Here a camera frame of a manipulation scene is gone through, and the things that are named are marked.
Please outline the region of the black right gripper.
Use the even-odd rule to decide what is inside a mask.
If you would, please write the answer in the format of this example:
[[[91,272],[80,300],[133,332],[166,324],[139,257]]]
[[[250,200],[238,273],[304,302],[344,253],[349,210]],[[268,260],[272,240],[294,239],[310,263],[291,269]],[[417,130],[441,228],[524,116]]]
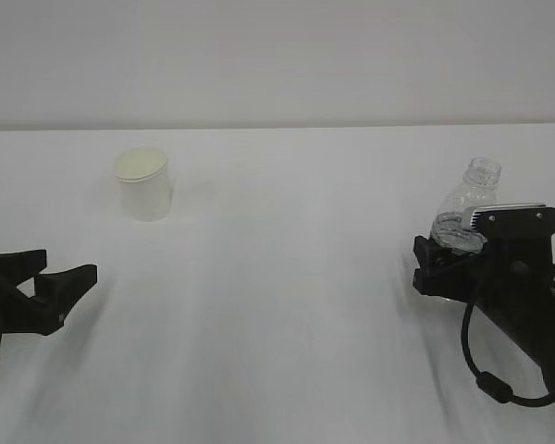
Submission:
[[[413,254],[413,287],[421,295],[478,305],[555,304],[550,236],[490,239],[478,250],[455,254],[419,235]]]

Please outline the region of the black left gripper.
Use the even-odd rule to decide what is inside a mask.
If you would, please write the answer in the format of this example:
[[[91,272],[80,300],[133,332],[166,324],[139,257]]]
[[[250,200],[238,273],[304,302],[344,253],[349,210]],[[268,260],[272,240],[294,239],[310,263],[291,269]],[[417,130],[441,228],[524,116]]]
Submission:
[[[97,265],[39,275],[46,267],[46,250],[0,253],[0,334],[53,334],[97,283]],[[19,285],[32,278],[29,297]]]

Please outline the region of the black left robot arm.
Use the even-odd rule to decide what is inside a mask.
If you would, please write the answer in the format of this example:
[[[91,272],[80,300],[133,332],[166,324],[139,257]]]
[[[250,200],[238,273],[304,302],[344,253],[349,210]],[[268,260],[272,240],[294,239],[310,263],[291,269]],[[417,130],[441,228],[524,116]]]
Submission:
[[[97,283],[97,266],[46,273],[47,252],[0,253],[0,346],[4,335],[49,336]]]

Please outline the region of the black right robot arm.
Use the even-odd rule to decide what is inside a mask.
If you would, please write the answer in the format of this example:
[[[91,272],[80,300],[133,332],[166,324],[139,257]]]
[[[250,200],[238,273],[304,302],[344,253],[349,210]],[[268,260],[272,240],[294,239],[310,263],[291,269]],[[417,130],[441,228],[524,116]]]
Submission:
[[[418,236],[413,253],[419,264],[413,272],[413,287],[422,295],[465,305],[460,341],[476,385],[499,403],[527,408],[555,404],[555,265],[551,239],[491,239],[479,253],[456,255]],[[519,396],[508,383],[476,365],[469,343],[475,309],[540,368],[546,395]]]

